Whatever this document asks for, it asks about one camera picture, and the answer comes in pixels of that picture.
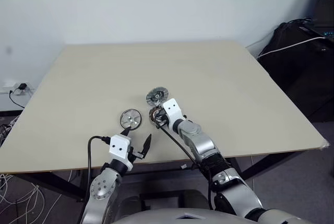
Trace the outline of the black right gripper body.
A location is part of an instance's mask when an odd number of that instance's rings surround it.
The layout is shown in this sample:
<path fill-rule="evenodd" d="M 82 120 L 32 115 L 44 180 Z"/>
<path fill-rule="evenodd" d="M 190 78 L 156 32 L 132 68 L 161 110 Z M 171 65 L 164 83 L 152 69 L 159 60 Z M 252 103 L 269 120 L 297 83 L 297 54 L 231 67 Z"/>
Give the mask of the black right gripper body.
<path fill-rule="evenodd" d="M 169 118 L 166 112 L 164 112 L 163 116 L 159 117 L 159 122 L 161 123 L 161 127 L 169 125 Z"/>

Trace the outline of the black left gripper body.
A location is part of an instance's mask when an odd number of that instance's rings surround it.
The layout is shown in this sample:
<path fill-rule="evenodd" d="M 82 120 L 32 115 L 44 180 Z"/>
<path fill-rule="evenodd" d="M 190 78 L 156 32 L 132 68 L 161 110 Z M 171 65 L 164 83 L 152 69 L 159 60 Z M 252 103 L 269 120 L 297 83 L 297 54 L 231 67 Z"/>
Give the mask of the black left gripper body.
<path fill-rule="evenodd" d="M 142 151 L 134 151 L 133 146 L 131 146 L 127 158 L 130 163 L 134 163 L 136 159 L 144 159 L 145 156 L 146 156 L 145 149 L 143 149 Z"/>

